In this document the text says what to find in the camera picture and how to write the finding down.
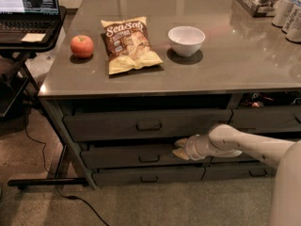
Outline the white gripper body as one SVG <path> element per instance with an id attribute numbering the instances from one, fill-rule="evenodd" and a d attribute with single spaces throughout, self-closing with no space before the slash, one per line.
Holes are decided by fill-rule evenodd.
<path id="1" fill-rule="evenodd" d="M 201 160 L 208 156 L 208 138 L 206 136 L 194 135 L 187 139 L 184 151 L 192 160 Z"/>

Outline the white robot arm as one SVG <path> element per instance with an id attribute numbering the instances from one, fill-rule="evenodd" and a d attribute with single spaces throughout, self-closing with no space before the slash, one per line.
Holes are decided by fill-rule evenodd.
<path id="1" fill-rule="evenodd" d="M 301 226 L 301 141 L 252 135 L 217 124 L 205 135 L 177 140 L 175 146 L 173 153 L 184 160 L 246 153 L 276 169 L 268 226 Z"/>

